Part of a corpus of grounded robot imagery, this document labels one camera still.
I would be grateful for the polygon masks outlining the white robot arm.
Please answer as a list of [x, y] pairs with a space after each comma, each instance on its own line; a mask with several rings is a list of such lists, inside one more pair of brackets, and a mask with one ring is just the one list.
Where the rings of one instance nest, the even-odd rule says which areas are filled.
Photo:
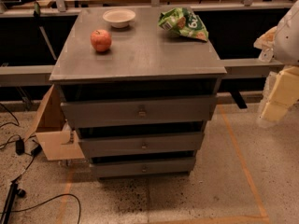
[[253, 46], [261, 50], [261, 62], [276, 59], [284, 64], [279, 73], [269, 75], [263, 89], [258, 123], [270, 127], [280, 122], [299, 100], [299, 1], [277, 26], [257, 38]]

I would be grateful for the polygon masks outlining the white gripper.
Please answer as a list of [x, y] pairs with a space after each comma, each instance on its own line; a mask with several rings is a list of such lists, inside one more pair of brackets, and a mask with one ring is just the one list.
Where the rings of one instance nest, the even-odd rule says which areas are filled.
[[[277, 27], [272, 27], [253, 43], [254, 48], [261, 50], [258, 59], [263, 63], [270, 63], [274, 56], [276, 31]], [[279, 73], [271, 72], [263, 90], [260, 120], [268, 123], [279, 122], [298, 100], [299, 67], [286, 66]]]

